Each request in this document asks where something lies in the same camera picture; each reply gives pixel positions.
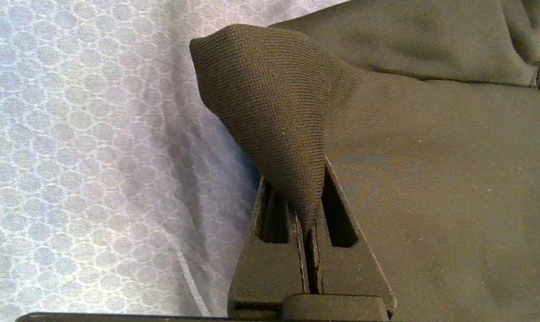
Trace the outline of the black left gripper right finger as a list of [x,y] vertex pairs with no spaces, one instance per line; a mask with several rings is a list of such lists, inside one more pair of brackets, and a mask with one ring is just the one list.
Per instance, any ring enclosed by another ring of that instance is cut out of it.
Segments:
[[371,250],[329,160],[315,226],[309,241],[314,276],[312,285],[319,295],[372,298],[382,316],[397,308],[393,290]]

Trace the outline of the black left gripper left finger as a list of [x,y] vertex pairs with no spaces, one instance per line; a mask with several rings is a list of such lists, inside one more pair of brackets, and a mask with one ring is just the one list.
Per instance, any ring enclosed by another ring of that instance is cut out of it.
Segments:
[[229,316],[280,316],[283,301],[308,293],[308,277],[296,212],[266,178],[228,291]]

